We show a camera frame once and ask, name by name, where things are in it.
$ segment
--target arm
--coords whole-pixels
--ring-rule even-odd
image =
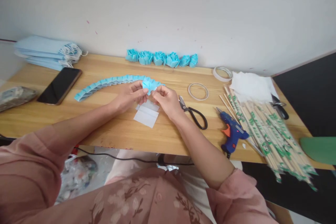
[[[174,90],[159,86],[156,92],[152,92],[152,95],[176,125],[194,164],[208,186],[217,190],[235,169],[233,164],[206,139],[196,124],[189,120],[181,109]]]
[[[140,104],[146,102],[147,92],[148,89],[142,89],[141,80],[125,85],[120,94],[109,104],[54,124],[59,140],[56,142],[47,139],[45,144],[57,155],[70,153],[73,147],[92,131],[125,112],[135,101]]]
[[[49,125],[0,148],[0,219],[16,223],[54,205],[72,148],[93,130],[147,100],[141,81],[123,85],[109,104]]]
[[[152,92],[179,130],[195,166],[210,188],[206,189],[217,223],[276,223],[269,215],[256,180],[231,162],[200,132],[181,109],[177,94],[165,86]]]

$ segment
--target pink shirt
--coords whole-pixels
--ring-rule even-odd
[[[1,223],[211,223],[185,196],[178,178],[158,168],[54,206],[68,157],[48,144],[58,137],[47,126],[0,148]],[[217,223],[276,223],[255,185],[235,170],[218,190],[207,189]]]

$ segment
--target pink sleeve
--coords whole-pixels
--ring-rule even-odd
[[[55,203],[68,153],[55,154],[48,148],[52,141],[59,136],[47,126],[0,147],[0,212],[6,213],[2,217],[14,221]]]
[[[267,210],[264,197],[256,188],[256,180],[241,170],[234,172],[218,191],[207,188],[210,207],[220,223],[277,223]]]

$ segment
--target white paper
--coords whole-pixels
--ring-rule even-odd
[[[156,111],[151,110],[151,109],[149,109],[147,107],[144,107],[144,106],[140,106],[138,111],[142,111],[142,112],[144,112],[144,113],[146,113],[150,116],[153,116],[153,117],[158,117],[158,115],[159,115],[159,112],[156,112]]]
[[[141,106],[143,107],[147,107],[151,110],[154,110],[154,111],[158,111],[159,110],[159,106],[154,104],[153,102],[151,102],[150,100],[147,100],[145,103],[143,103]],[[140,107],[140,105],[138,104],[137,107],[135,108],[136,110],[138,110]]]
[[[142,123],[150,128],[154,127],[154,124],[156,122],[157,116],[152,116],[149,114],[146,114],[145,112],[138,110],[134,116],[134,120],[138,121],[139,123]]]
[[[242,96],[251,97],[253,100],[272,102],[269,80],[254,73],[233,72],[232,88]]]
[[[266,80],[267,80],[268,87],[271,91],[271,94],[274,95],[276,98],[278,98],[280,100],[280,98],[279,98],[279,96],[278,96],[278,94],[275,90],[275,87],[273,85],[272,78],[271,77],[266,77]]]
[[[142,123],[150,128],[154,127],[157,117],[159,113],[159,106],[155,105],[150,100],[147,100],[146,103],[143,103],[141,106],[138,104],[136,107],[136,114],[134,116],[134,120]]]

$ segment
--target scissors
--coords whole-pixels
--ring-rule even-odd
[[[189,113],[191,114],[192,118],[194,119],[194,122],[196,123],[196,125],[197,125],[200,129],[202,129],[202,130],[207,129],[207,128],[208,128],[208,121],[207,121],[207,119],[205,118],[205,116],[204,116],[201,112],[199,112],[198,110],[196,110],[196,109],[194,109],[194,108],[191,108],[191,107],[187,107],[186,104],[184,103],[184,100],[183,100],[182,96],[178,96],[178,97],[179,97],[179,99],[180,99],[180,106],[181,106],[181,108],[183,109],[183,111],[184,111],[184,112],[189,111]],[[197,119],[196,119],[196,117],[195,117],[193,111],[196,112],[197,114],[199,114],[199,115],[203,118],[203,121],[204,121],[204,127],[202,127],[202,126],[199,124],[199,122],[197,121]]]

